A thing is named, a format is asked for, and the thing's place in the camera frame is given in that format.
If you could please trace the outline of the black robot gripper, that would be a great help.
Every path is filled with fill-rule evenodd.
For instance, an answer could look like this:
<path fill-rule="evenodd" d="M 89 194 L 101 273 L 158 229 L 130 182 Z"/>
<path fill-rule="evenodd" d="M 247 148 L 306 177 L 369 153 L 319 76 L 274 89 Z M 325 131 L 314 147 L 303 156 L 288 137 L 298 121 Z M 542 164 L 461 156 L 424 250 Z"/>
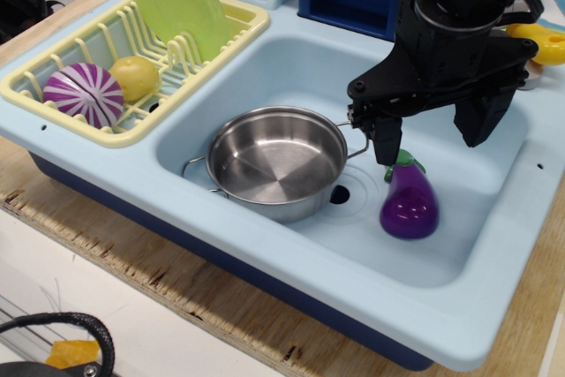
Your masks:
<path fill-rule="evenodd" d="M 398 0 L 392 51 L 348 87 L 351 121 L 373 127 L 377 163 L 396 163 L 403 118 L 447 105 L 468 147 L 485 142 L 537 50 L 500 28 L 538 17 L 539 0 Z"/>

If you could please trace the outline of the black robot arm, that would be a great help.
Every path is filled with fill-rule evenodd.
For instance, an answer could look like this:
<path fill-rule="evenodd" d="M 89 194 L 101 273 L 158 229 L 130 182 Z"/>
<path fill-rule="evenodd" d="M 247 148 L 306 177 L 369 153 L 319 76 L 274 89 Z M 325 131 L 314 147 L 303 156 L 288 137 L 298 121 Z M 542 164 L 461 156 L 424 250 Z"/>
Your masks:
<path fill-rule="evenodd" d="M 348 86 L 350 123 L 373 143 L 377 162 L 395 163 L 406 117 L 448 105 L 465 144 L 483 143 L 539 50 L 502 29 L 542 12 L 540 0 L 398 0 L 393 48 Z"/>

